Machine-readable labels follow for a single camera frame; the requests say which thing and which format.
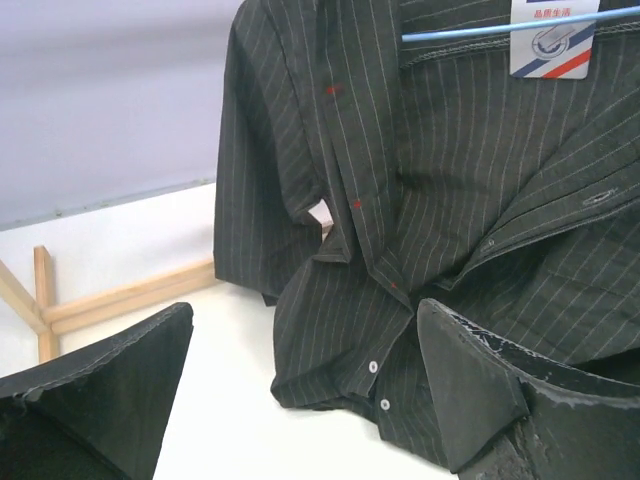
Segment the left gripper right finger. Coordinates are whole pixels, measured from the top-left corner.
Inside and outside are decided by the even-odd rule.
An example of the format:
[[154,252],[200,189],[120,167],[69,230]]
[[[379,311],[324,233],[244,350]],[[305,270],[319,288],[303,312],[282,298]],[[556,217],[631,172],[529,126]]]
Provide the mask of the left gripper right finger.
[[638,478],[638,350],[571,367],[433,299],[421,301],[417,330],[459,478]]

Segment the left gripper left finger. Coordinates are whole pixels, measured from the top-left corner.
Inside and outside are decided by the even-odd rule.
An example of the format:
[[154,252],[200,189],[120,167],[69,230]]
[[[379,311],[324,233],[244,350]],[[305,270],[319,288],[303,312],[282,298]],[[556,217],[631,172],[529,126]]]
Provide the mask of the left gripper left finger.
[[192,333],[178,302],[2,378],[2,478],[153,478]]

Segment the dark pinstriped shirt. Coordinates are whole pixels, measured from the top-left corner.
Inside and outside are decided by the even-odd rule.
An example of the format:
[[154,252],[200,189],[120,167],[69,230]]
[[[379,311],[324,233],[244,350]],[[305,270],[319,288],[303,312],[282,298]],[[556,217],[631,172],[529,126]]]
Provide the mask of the dark pinstriped shirt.
[[272,395],[450,472],[422,300],[571,367],[639,352],[638,21],[582,80],[511,76],[507,35],[401,41],[511,2],[246,1],[226,56],[215,273],[275,310]]

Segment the light blue wire hanger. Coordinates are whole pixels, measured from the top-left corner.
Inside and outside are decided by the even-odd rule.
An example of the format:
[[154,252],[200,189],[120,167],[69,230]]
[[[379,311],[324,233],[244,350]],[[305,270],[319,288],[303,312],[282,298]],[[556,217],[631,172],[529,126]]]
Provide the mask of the light blue wire hanger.
[[407,33],[401,35],[403,43],[438,41],[454,38],[467,38],[476,36],[487,36],[503,33],[511,33],[514,31],[524,31],[531,29],[543,29],[546,27],[555,27],[564,24],[573,23],[594,23],[599,21],[614,20],[618,18],[632,17],[639,15],[639,7],[625,7],[606,11],[599,11],[588,14],[572,15],[566,17],[554,17],[543,20],[535,20],[529,22],[500,24],[484,27],[475,27],[467,29],[429,31],[419,33]]

